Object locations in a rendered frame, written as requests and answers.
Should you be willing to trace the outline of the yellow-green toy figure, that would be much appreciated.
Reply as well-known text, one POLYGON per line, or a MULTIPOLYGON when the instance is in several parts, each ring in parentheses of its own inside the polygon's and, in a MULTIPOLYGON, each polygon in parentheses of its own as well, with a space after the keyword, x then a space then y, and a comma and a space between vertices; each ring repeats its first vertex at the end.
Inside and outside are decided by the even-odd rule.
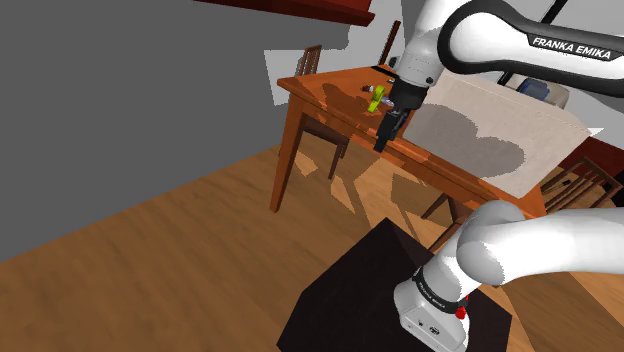
POLYGON ((377 110, 377 107, 380 104, 381 99, 385 94, 385 87, 381 85, 375 86, 374 91, 371 93, 372 93, 372 98, 371 98, 371 102, 369 104, 367 111, 369 113, 374 113, 377 110))

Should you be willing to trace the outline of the brown wooden table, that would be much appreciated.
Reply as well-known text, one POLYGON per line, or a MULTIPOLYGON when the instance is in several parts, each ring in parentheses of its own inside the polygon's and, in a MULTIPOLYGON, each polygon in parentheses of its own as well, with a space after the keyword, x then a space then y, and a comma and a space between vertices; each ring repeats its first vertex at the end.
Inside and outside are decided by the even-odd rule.
MULTIPOLYGON (((370 96, 364 85, 391 87, 385 66, 361 67, 314 75, 281 78, 278 86, 290 93, 280 155, 269 209, 279 210, 300 144, 303 127, 311 118, 371 150, 383 113, 370 113, 370 96)), ((489 200, 505 200, 520 208, 526 217, 546 214, 539 186, 516 198, 461 168, 400 137, 386 144, 380 156, 416 178, 476 209, 489 200)))

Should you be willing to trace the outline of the beige table cloth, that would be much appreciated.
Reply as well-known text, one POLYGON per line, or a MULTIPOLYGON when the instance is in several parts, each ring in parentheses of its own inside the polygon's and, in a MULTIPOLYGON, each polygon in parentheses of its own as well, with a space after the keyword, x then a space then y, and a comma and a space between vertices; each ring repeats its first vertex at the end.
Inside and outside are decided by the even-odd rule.
POLYGON ((571 113, 477 75, 442 72, 403 138, 515 198, 589 130, 571 113))

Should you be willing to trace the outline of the beige seat with blue object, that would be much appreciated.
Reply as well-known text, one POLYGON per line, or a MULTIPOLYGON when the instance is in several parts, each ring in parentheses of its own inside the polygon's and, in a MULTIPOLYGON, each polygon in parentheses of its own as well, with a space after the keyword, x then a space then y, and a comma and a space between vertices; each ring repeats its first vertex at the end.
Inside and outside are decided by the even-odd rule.
POLYGON ((536 80, 523 75, 514 74, 506 83, 506 86, 561 109, 565 108, 569 99, 567 88, 556 83, 536 80))

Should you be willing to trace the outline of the dark robot stand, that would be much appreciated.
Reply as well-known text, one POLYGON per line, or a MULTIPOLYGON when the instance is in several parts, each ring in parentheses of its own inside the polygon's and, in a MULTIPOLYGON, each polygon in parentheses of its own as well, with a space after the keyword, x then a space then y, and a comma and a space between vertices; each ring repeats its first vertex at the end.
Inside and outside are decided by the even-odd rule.
POLYGON ((385 218, 300 294, 280 352, 435 352, 400 325, 393 293, 433 257, 385 218))

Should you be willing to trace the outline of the dark red wall shelf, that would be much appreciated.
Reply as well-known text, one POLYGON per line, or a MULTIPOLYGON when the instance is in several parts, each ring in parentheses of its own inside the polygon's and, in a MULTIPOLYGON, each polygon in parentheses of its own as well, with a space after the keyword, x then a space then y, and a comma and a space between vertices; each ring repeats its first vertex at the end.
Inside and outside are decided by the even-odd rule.
POLYGON ((237 8, 367 27, 372 0, 194 0, 237 8))

